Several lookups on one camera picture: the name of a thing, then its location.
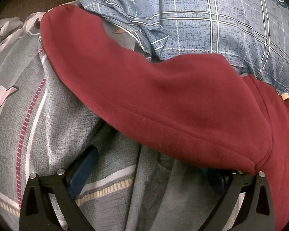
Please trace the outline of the grey patterned bed sheet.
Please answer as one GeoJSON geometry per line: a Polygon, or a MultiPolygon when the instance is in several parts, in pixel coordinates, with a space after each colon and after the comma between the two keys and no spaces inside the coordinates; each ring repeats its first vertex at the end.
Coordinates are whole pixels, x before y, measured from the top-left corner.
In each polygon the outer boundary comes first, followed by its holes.
{"type": "Polygon", "coordinates": [[[198,230],[220,196],[202,170],[129,139],[59,80],[37,35],[0,53],[0,216],[18,230],[30,174],[55,174],[94,145],[98,164],[76,203],[96,230],[198,230]]]}

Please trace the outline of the blue plaid pillow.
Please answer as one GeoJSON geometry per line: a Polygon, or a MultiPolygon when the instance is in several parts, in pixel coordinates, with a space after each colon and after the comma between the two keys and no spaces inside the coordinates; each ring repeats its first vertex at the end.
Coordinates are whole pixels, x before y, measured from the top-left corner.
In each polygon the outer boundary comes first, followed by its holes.
{"type": "Polygon", "coordinates": [[[157,62],[221,54],[239,72],[289,94],[289,5],[284,0],[78,0],[122,46],[157,62]]]}

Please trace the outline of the dark red garment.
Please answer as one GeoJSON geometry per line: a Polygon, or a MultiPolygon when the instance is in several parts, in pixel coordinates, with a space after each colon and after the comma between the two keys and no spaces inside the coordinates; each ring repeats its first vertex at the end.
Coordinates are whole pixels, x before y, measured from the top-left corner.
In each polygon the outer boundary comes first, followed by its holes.
{"type": "Polygon", "coordinates": [[[158,64],[121,47],[102,19],[58,6],[40,23],[60,80],[124,135],[204,168],[264,172],[276,230],[289,222],[289,96],[219,54],[185,54],[158,64]]]}

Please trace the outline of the white crumpled cloth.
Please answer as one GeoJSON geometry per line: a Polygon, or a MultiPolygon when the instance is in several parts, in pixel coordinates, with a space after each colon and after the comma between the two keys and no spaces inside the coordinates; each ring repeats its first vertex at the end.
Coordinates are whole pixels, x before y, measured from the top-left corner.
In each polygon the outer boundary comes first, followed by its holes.
{"type": "Polygon", "coordinates": [[[0,53],[25,34],[37,35],[45,12],[36,12],[23,22],[18,17],[0,19],[0,53]]]}

